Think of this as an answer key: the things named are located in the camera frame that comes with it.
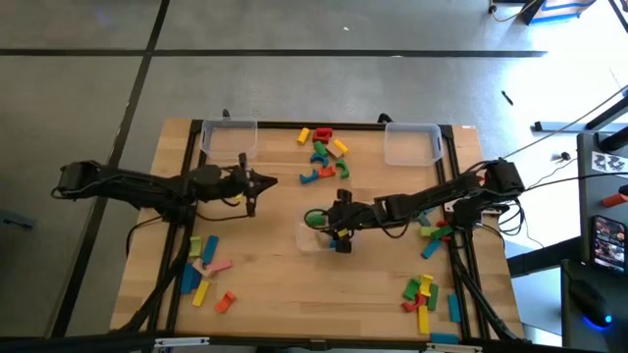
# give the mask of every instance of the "toy block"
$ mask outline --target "toy block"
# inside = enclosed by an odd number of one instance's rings
[[[202,247],[200,236],[191,236],[189,239],[189,254],[188,256],[200,256],[200,250]]]
[[[192,305],[195,307],[199,307],[203,305],[203,301],[205,300],[205,294],[207,294],[207,289],[209,288],[209,282],[207,280],[202,280],[198,285],[198,289],[196,289],[196,293],[194,294],[194,299],[192,299]]]
[[[207,265],[212,262],[214,258],[214,253],[216,252],[216,246],[218,246],[218,236],[209,235],[207,238],[207,242],[205,243],[205,250],[203,250],[203,256],[201,259],[203,260],[203,265]]]
[[[194,260],[194,262],[192,263],[192,266],[203,277],[209,277],[209,275],[211,275],[211,272],[205,269],[205,266],[203,265],[203,261],[200,258]]]
[[[183,278],[181,281],[181,294],[189,294],[192,292],[193,273],[196,271],[192,264],[186,263],[183,268]]]
[[[327,149],[327,152],[336,159],[340,159],[344,155],[342,151],[340,151],[340,149],[333,144],[328,144],[325,148]]]
[[[334,145],[336,145],[336,147],[338,147],[338,149],[339,149],[340,151],[342,151],[342,154],[346,154],[346,153],[349,151],[349,149],[348,149],[348,148],[346,148],[346,146],[344,145],[344,143],[340,142],[340,140],[338,140],[338,139],[335,139],[335,140],[334,140]]]
[[[236,296],[231,293],[230,291],[227,291],[225,293],[225,296],[223,297],[223,299],[221,301],[218,302],[218,304],[216,304],[216,306],[214,307],[214,309],[216,309],[217,312],[219,313],[226,313],[227,310],[229,309],[230,306],[232,306],[232,304],[236,301]]]
[[[430,334],[430,322],[428,321],[428,307],[421,305],[417,311],[419,317],[419,333]]]
[[[447,302],[449,303],[449,320],[453,323],[460,322],[460,309],[458,308],[458,296],[455,293],[451,293],[447,296]]]
[[[310,135],[310,129],[307,127],[304,127],[301,129],[301,132],[298,134],[298,138],[296,139],[296,142],[300,145],[305,144],[305,141],[307,141],[307,137],[309,137]]]
[[[432,225],[430,223],[430,220],[428,220],[428,218],[425,216],[425,213],[423,212],[419,214],[419,217],[417,218],[417,220],[419,221],[419,224],[421,225],[421,227],[430,227]]]
[[[439,249],[440,246],[441,246],[441,242],[440,241],[438,241],[438,240],[430,241],[428,246],[425,249],[423,249],[423,252],[421,253],[421,256],[424,259],[429,259],[432,256],[432,254],[434,254],[434,252]]]
[[[301,180],[301,184],[306,184],[306,183],[312,182],[312,181],[318,179],[318,171],[312,170],[312,175],[311,176],[299,175],[298,178],[299,178],[299,180]]]
[[[314,142],[314,151],[323,157],[327,157],[327,148],[321,141]]]
[[[407,300],[414,300],[417,291],[419,291],[419,285],[421,283],[417,278],[411,278],[403,291],[403,297]]]
[[[333,134],[334,130],[331,127],[316,127],[312,141],[328,144]]]
[[[333,177],[336,175],[336,167],[328,166],[318,170],[318,177]]]
[[[205,267],[205,270],[209,272],[209,276],[212,276],[217,272],[229,269],[233,265],[234,263],[231,260],[213,261]]]
[[[421,286],[419,287],[419,293],[425,297],[432,296],[432,292],[430,292],[430,284],[432,284],[432,280],[434,278],[430,275],[422,275],[421,276]]]
[[[310,163],[314,162],[320,162],[323,165],[323,168],[327,168],[327,166],[330,165],[330,159],[320,153],[312,154],[312,157],[310,157]]]
[[[445,227],[439,228],[439,230],[432,233],[432,239],[439,240],[443,236],[449,235],[452,232],[453,232],[453,228],[451,228],[451,226],[445,226]]]
[[[342,168],[342,173],[340,174],[340,178],[348,178],[349,177],[349,167],[346,165],[344,160],[337,160],[336,167]]]
[[[432,334],[430,334],[430,342],[438,344],[458,344],[460,343],[460,338],[451,333],[432,332]]]
[[[305,222],[307,223],[308,226],[311,226],[311,227],[324,226],[325,225],[325,217],[320,212],[319,213],[311,212],[305,218]]]
[[[439,299],[439,285],[436,283],[430,283],[430,300],[428,300],[428,310],[436,310],[436,302]]]
[[[433,232],[439,230],[437,227],[421,227],[419,231],[421,232],[421,236],[431,236]]]

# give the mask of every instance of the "wooden block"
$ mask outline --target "wooden block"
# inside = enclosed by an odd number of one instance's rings
[[[348,148],[346,148],[346,146],[344,145],[344,143],[340,142],[340,140],[338,140],[338,139],[335,139],[335,140],[334,140],[334,144],[336,145],[336,147],[338,147],[338,149],[339,149],[340,151],[342,151],[342,154],[346,154],[346,153],[349,151],[349,149],[348,149]]]
[[[411,278],[403,291],[403,297],[407,300],[414,300],[416,292],[419,290],[421,283],[417,278]]]
[[[430,275],[422,275],[421,276],[421,286],[419,287],[419,292],[421,295],[430,297],[432,293],[430,292],[430,284],[432,284],[432,280],[434,278]]]
[[[307,137],[309,137],[310,135],[310,129],[307,127],[304,127],[301,129],[301,132],[298,135],[298,138],[296,139],[296,142],[300,145],[305,144],[305,141],[307,141]]]
[[[334,157],[335,159],[342,158],[342,156],[344,155],[342,151],[340,151],[340,149],[333,144],[328,144],[327,146],[325,146],[325,148],[327,149],[327,152],[331,154],[332,157]]]
[[[202,248],[202,240],[200,236],[192,236],[189,239],[189,256],[200,256],[200,250]]]
[[[439,299],[439,286],[436,283],[430,283],[430,300],[428,300],[428,310],[436,310],[436,302]]]
[[[430,322],[428,320],[428,307],[421,305],[417,311],[419,316],[419,333],[430,334]]]
[[[196,289],[196,294],[194,294],[194,299],[192,299],[192,305],[195,307],[199,307],[203,305],[203,301],[205,300],[205,294],[207,294],[207,289],[209,288],[209,282],[207,280],[202,280],[198,285],[198,289]]]

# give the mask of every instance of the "wooden table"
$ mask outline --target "wooden table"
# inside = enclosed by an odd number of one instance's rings
[[[152,174],[170,177],[180,173],[189,125],[190,120],[166,120]],[[471,126],[454,126],[453,132],[460,169],[465,170],[481,160],[478,134]],[[427,240],[416,235],[418,225],[411,225],[400,239],[390,239],[378,229],[360,231],[353,238],[353,253],[348,255],[303,253],[295,243],[294,234],[304,210],[329,208],[338,188],[352,191],[355,201],[372,203],[376,196],[414,193],[438,184],[435,168],[388,166],[384,161],[383,131],[337,130],[334,137],[349,148],[345,160],[350,178],[341,180],[337,176],[301,185],[298,175],[309,175],[313,149],[309,143],[297,145],[297,135],[297,129],[258,130],[258,153],[250,166],[262,175],[277,177],[279,183],[260,195],[255,218],[220,223],[196,220],[194,235],[201,236],[203,244],[208,235],[218,235],[215,259],[232,259],[234,266],[211,280],[202,307],[191,305],[193,292],[182,295],[176,332],[428,340],[427,335],[418,333],[417,315],[403,312],[400,304],[408,280],[429,274],[441,288],[438,308],[429,315],[431,330],[458,334],[458,324],[449,321],[446,301],[446,295],[454,291],[447,251],[442,246],[429,260],[421,258]],[[192,168],[197,165],[198,155],[196,147]],[[444,158],[445,174],[450,178],[446,153]],[[232,164],[213,159],[211,163]],[[201,204],[199,213],[221,218],[242,214],[243,210],[210,202]],[[143,210],[138,221],[155,216],[153,210]],[[429,215],[432,223],[442,218],[440,209]],[[125,324],[153,289],[167,227],[161,223],[135,232],[111,328]],[[490,232],[476,230],[474,244],[486,297],[508,327],[523,336],[501,240]],[[233,292],[237,301],[228,313],[217,314],[214,305],[226,290]],[[158,328],[165,326],[170,295],[170,291],[164,295]],[[478,336],[468,292],[466,303],[472,334]]]

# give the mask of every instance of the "green block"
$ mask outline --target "green block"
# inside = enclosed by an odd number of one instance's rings
[[[419,223],[421,224],[421,226],[423,227],[429,227],[432,224],[430,223],[430,220],[428,220],[428,218],[425,216],[425,213],[421,212],[421,214],[419,215],[419,217],[417,218],[417,220],[419,220]]]
[[[439,230],[432,233],[432,238],[437,240],[444,237],[445,235],[450,234],[451,232],[453,232],[453,229],[451,228],[451,226],[442,227],[442,228],[439,228]]]
[[[314,142],[314,150],[316,150],[316,153],[320,154],[321,156],[327,157],[327,148],[325,148],[325,145],[323,144],[323,142],[321,141]]]
[[[436,310],[436,301],[439,299],[439,286],[434,283],[430,283],[430,299],[428,300],[428,310]]]
[[[346,162],[344,160],[337,160],[336,167],[342,168],[342,174],[340,174],[340,178],[349,177],[349,167],[346,165]]]
[[[432,236],[432,233],[439,229],[439,227],[421,227],[421,236]]]
[[[200,236],[191,236],[189,238],[189,256],[200,256],[202,246]]]
[[[307,223],[308,226],[311,226],[311,227],[324,226],[325,218],[323,217],[322,213],[312,212],[311,214],[307,216],[307,218],[305,219],[305,222]]]
[[[403,291],[403,297],[407,300],[414,300],[416,298],[416,293],[419,291],[419,286],[421,282],[417,278],[411,278],[408,282],[408,285],[405,286],[405,290]]]

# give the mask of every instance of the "yellow block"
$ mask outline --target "yellow block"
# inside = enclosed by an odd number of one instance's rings
[[[430,322],[428,321],[428,307],[421,305],[417,311],[419,317],[419,333],[430,334]]]
[[[305,144],[305,141],[307,141],[307,137],[310,135],[310,129],[307,127],[304,127],[301,129],[301,133],[298,135],[298,138],[296,139],[296,142],[298,142],[298,144]]]
[[[342,154],[346,154],[346,152],[349,151],[349,149],[346,148],[344,143],[340,142],[340,140],[334,140],[334,144],[336,145],[336,147],[338,147],[340,151],[342,151]]]
[[[207,289],[209,289],[209,282],[207,280],[202,280],[200,284],[198,284],[198,289],[196,289],[194,299],[192,299],[193,306],[199,307],[203,305],[203,300],[205,300],[205,294],[207,294]]]
[[[421,295],[428,298],[432,296],[432,293],[430,292],[430,284],[432,284],[433,279],[434,278],[430,275],[421,276],[421,286],[419,287],[419,292],[421,292]]]

